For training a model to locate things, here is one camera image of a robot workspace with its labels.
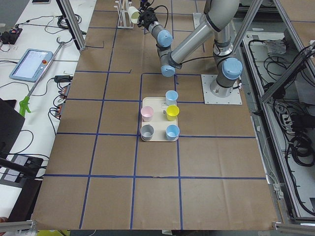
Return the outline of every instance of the yellow cup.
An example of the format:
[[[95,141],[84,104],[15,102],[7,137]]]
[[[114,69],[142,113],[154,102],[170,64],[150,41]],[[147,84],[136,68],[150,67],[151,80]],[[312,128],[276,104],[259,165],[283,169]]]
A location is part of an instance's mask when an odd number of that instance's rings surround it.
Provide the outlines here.
[[[167,119],[170,121],[176,120],[176,117],[178,116],[178,114],[179,114],[178,106],[170,105],[166,109],[166,116],[167,116]]]

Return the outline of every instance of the white table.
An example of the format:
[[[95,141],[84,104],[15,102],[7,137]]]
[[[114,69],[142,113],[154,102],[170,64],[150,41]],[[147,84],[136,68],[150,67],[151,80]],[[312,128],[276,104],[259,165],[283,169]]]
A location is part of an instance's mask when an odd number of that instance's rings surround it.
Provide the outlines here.
[[[82,17],[82,23],[80,29],[87,31],[92,13],[94,10],[96,0],[70,0],[74,13],[79,14]],[[28,19],[40,17],[61,15],[58,5],[55,0],[50,4],[32,4],[30,0],[26,6],[21,17],[17,23],[25,22]],[[31,21],[30,24],[46,25],[52,18],[40,18],[38,20]],[[57,19],[50,25],[56,26]],[[0,52],[0,60],[14,60],[18,61],[28,48],[41,49],[54,52],[58,47],[56,38],[60,37],[61,41],[68,41],[71,35],[68,30],[61,31],[57,34],[48,34],[44,31],[44,27],[38,26],[20,26],[23,28],[23,32],[18,38],[15,45],[12,45],[9,52]],[[48,28],[48,31],[58,31],[57,28]],[[57,54],[55,61],[52,63],[49,70],[46,72],[44,78],[37,86],[34,94],[43,94],[46,90],[46,83],[50,78],[55,75],[74,74],[77,61],[80,53],[78,52],[75,44],[72,42],[66,44],[61,48]],[[0,62],[0,86],[8,84],[10,82],[20,82],[9,78],[9,74],[13,70],[15,64]],[[26,83],[31,88],[33,83]],[[10,84],[3,88],[0,88],[0,98],[3,100],[15,99],[19,103],[27,95],[28,90],[25,85]],[[48,84],[48,92],[45,96],[31,96],[29,108],[31,113],[25,115],[25,123],[23,129],[27,129],[33,132],[34,140],[31,146],[25,150],[24,153],[39,153],[49,156],[55,134],[52,125],[48,119],[48,110],[53,106],[53,99],[58,95],[58,89],[56,83],[51,80]],[[20,106],[17,103],[15,110],[19,112]],[[55,129],[57,130],[59,121],[52,118]],[[18,152],[23,150],[31,140],[31,135],[28,132],[21,132],[17,141],[15,142],[11,152]],[[0,168],[0,173],[3,173],[5,168]],[[43,170],[40,170],[38,175],[43,174]],[[6,186],[0,184],[0,216],[8,217],[14,207],[14,204],[21,192],[21,188]]]
[[[43,94],[46,90],[47,81],[55,75],[63,75],[63,72],[74,73],[76,62],[65,62],[55,61],[47,71],[41,83],[37,86],[34,94]],[[8,77],[9,73],[14,68],[13,63],[0,63],[0,86],[8,84],[13,81]],[[27,95],[28,90],[25,85],[21,84],[10,84],[6,87],[0,88],[0,98],[3,100],[16,99],[18,102],[24,99]],[[31,113],[25,115],[25,123],[23,129],[27,129],[33,132],[34,140],[31,146],[24,151],[24,153],[39,153],[49,156],[52,149],[52,145],[55,140],[55,134],[52,125],[48,119],[47,113],[50,107],[53,106],[53,99],[58,95],[57,85],[54,80],[48,83],[48,91],[45,96],[31,96],[29,108]],[[19,104],[16,105],[15,110],[19,112]],[[52,118],[55,129],[58,128],[59,121]],[[11,152],[18,152],[23,150],[31,140],[31,134],[28,132],[21,132],[17,141],[15,142]],[[0,168],[0,172],[3,173],[5,168]],[[0,216],[8,217],[11,210],[21,192],[20,188],[5,186],[0,184]]]
[[[92,13],[95,7],[96,0],[71,0],[71,5],[75,14],[82,17],[82,22],[79,24],[82,31],[87,32]],[[61,12],[55,0],[50,4],[32,4],[28,3],[17,23],[23,23],[29,19],[40,16],[60,16]],[[32,20],[29,24],[47,25],[52,20],[52,17],[43,17],[37,20]],[[54,19],[50,26],[57,26],[57,18]],[[42,26],[20,25],[23,29],[16,44],[11,45],[9,52],[0,52],[0,59],[20,59],[28,48],[47,50],[54,52],[58,47],[56,42],[57,37],[61,41],[68,41],[71,39],[71,34],[68,30],[63,30],[56,34],[47,33]],[[47,28],[49,32],[56,32],[59,28]],[[77,50],[73,41],[66,44],[62,52],[58,53],[55,60],[61,61],[78,61],[80,53]]]

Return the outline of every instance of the blue tape grid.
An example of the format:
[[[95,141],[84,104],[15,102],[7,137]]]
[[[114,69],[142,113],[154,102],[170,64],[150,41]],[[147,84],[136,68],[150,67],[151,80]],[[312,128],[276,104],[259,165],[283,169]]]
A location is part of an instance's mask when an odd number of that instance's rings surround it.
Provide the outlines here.
[[[197,2],[196,0],[191,0],[195,2],[196,10],[197,9]],[[102,11],[102,12],[116,12],[116,11],[109,11],[109,10],[94,10],[94,11]],[[180,13],[173,13],[173,0],[171,0],[171,23],[172,23],[172,35],[174,35],[175,31],[187,31],[189,30],[174,30],[174,25],[173,25],[173,15],[191,15],[191,14],[180,14]],[[181,230],[184,229],[183,226],[183,207],[182,207],[182,187],[181,187],[181,180],[182,179],[247,179],[247,180],[263,180],[266,179],[265,177],[193,177],[193,176],[181,176],[181,166],[180,166],[180,139],[176,141],[177,145],[177,164],[178,164],[178,176],[168,176],[168,177],[154,177],[154,176],[137,176],[136,174],[136,167],[137,167],[137,154],[138,154],[138,141],[140,137],[140,121],[141,121],[141,116],[140,116],[140,109],[141,109],[141,103],[142,103],[142,82],[143,82],[143,76],[144,75],[159,75],[160,73],[143,73],[141,75],[141,80],[140,80],[140,93],[139,93],[139,100],[118,100],[118,99],[105,99],[106,95],[106,89],[107,89],[107,84],[108,84],[108,78],[110,73],[121,73],[121,74],[130,74],[131,70],[128,72],[123,72],[123,71],[110,71],[111,67],[111,62],[112,62],[112,56],[113,56],[113,48],[115,46],[115,40],[117,36],[117,30],[119,30],[117,27],[89,27],[92,29],[115,29],[115,36],[112,44],[112,51],[111,51],[111,56],[110,56],[110,62],[108,66],[108,71],[84,71],[84,70],[77,70],[76,72],[82,72],[82,73],[104,73],[106,74],[106,83],[105,83],[105,88],[104,88],[104,93],[103,93],[103,98],[102,99],[81,99],[81,98],[69,98],[68,100],[79,100],[79,101],[101,101],[102,106],[99,114],[99,120],[98,120],[98,125],[97,125],[97,131],[96,133],[73,133],[73,132],[58,132],[57,134],[60,135],[95,135],[95,142],[94,142],[94,148],[93,148],[93,153],[92,153],[92,158],[90,162],[90,169],[89,169],[89,174],[87,175],[67,175],[67,174],[45,174],[47,177],[87,177],[87,186],[86,186],[86,191],[85,191],[85,197],[84,197],[84,203],[82,207],[82,213],[81,213],[81,219],[80,219],[80,225],[79,229],[82,228],[83,220],[84,220],[84,213],[85,213],[85,207],[86,207],[86,201],[87,201],[87,196],[88,196],[88,191],[89,191],[89,186],[90,186],[90,179],[93,178],[132,178],[133,179],[133,184],[132,184],[132,203],[131,203],[131,217],[130,217],[130,229],[132,229],[133,226],[133,213],[134,213],[134,201],[135,201],[135,185],[136,185],[136,179],[141,179],[141,178],[161,178],[161,179],[178,179],[178,185],[179,185],[179,215],[180,215],[180,227]],[[176,74],[174,75],[174,90],[177,90],[177,76],[178,75],[184,75],[184,76],[200,76],[199,74]],[[137,133],[136,134],[116,134],[116,133],[99,133],[99,128],[100,128],[100,122],[101,122],[101,116],[103,112],[103,107],[105,101],[111,101],[111,102],[138,102],[138,121],[137,121]],[[191,103],[191,104],[203,104],[203,102],[199,101],[178,101],[178,103]],[[94,161],[94,155],[95,155],[95,149],[96,149],[96,144],[97,144],[97,139],[98,136],[102,135],[107,135],[107,136],[133,136],[133,137],[138,137],[136,139],[136,144],[135,144],[135,154],[134,154],[134,169],[133,169],[133,175],[132,176],[115,176],[115,175],[92,175],[92,167],[93,167],[93,161]],[[180,138],[234,138],[234,139],[255,139],[255,136],[195,136],[195,135],[180,135]]]

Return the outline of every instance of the plastic cup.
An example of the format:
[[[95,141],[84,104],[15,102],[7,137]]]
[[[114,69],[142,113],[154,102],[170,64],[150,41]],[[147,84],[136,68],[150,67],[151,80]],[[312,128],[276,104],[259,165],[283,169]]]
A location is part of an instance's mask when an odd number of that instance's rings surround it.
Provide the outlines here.
[[[130,6],[128,8],[128,15],[129,15],[131,22],[133,22],[134,24],[138,23],[140,11],[137,8],[135,8],[134,6]]]
[[[150,106],[143,107],[141,109],[141,116],[143,121],[152,121],[153,118],[153,108]]]
[[[166,97],[166,105],[176,105],[176,100],[178,98],[178,93],[174,90],[169,90],[165,94]]]
[[[170,105],[170,106],[166,109],[166,117],[167,117],[167,119],[170,120],[170,121],[176,120],[178,114],[179,114],[179,108],[178,108],[178,106]]]
[[[171,124],[166,128],[166,138],[169,141],[174,141],[179,136],[179,127],[177,125]]]
[[[151,125],[149,124],[146,124],[146,125],[143,125],[140,129],[140,134],[141,134],[141,138],[144,140],[144,141],[149,141],[151,140],[152,136],[153,136],[153,133],[154,133],[154,129]]]

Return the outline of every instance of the cardboard table cover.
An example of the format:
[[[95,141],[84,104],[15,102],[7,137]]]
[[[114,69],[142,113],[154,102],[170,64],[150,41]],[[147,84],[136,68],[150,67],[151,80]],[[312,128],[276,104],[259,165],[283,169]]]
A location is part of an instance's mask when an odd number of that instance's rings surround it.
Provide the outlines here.
[[[169,9],[175,48],[204,1],[156,2]],[[244,93],[242,106],[203,103],[200,74],[217,73],[213,59],[163,77],[153,37],[116,28],[114,4],[96,3],[32,216],[38,227],[271,229],[277,218]],[[157,12],[164,24],[163,8]],[[189,59],[212,55],[212,46],[210,39]],[[178,141],[142,141],[141,100],[174,89]]]

